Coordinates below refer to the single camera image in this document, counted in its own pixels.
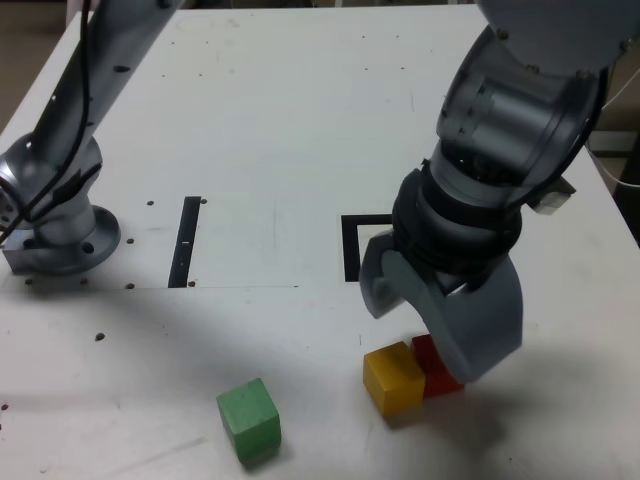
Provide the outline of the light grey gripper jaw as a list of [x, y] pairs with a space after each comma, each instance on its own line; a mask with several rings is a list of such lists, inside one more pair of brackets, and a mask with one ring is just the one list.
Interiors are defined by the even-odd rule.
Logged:
[[510, 258], [479, 288], [448, 296], [434, 279], [421, 279], [396, 251], [383, 254], [382, 271], [394, 292], [421, 317], [457, 382], [477, 381], [521, 346], [523, 295]]

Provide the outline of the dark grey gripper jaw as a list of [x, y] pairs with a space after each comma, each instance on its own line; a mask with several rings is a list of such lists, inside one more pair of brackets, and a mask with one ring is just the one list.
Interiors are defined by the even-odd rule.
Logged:
[[359, 286], [365, 306], [375, 319], [405, 302], [416, 286], [416, 273], [395, 249], [392, 230], [369, 240], [359, 271]]

